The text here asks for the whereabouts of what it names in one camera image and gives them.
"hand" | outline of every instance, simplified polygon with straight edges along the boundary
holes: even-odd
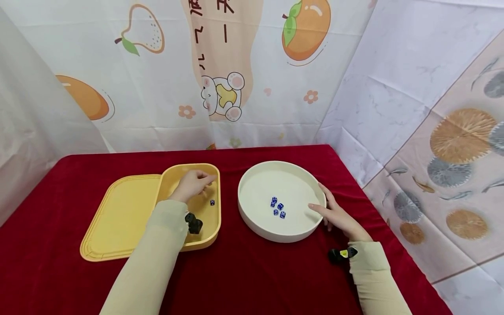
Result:
[[[354,218],[352,218],[343,208],[338,205],[333,194],[324,185],[319,183],[320,188],[326,194],[329,209],[320,205],[308,204],[308,207],[324,217],[324,225],[331,231],[333,225],[343,231],[350,242],[363,241],[372,242],[373,239]]]
[[[187,203],[191,197],[201,193],[215,179],[217,179],[216,175],[209,175],[198,169],[190,170],[182,177],[168,199]]]

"cartoon bear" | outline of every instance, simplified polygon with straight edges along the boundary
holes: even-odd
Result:
[[[208,110],[208,116],[223,115],[229,121],[237,121],[241,117],[241,90],[245,79],[238,72],[231,72],[227,79],[202,76],[203,107]]]

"yellow tray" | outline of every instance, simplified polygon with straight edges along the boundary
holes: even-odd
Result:
[[[145,231],[154,206],[167,199],[182,176],[190,169],[217,175],[215,182],[187,203],[190,212],[203,221],[200,234],[188,234],[181,251],[210,246],[221,224],[220,174],[211,164],[173,166],[162,175],[137,175],[121,178],[105,193],[98,211],[81,243],[81,256],[91,262],[129,257]]]

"red velvet cloth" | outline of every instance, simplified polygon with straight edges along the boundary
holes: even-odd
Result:
[[[0,313],[98,314],[126,259],[90,263],[79,246],[106,190],[117,179],[206,162],[221,172],[222,226],[207,249],[181,253],[161,314],[360,314],[348,264],[332,266],[341,232],[320,226],[279,244],[242,221],[236,190],[243,173],[268,160],[311,172],[385,248],[413,314],[451,314],[373,205],[327,145],[217,151],[69,156],[60,160],[0,228]]]

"black device on wrist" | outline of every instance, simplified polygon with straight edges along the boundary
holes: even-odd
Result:
[[[352,258],[355,255],[357,255],[357,250],[353,247],[349,247],[346,250],[337,250],[333,248],[327,253],[327,257],[333,265],[337,265],[343,260]]]
[[[203,221],[196,218],[196,216],[189,212],[185,215],[185,221],[189,227],[190,234],[199,234],[203,227]]]

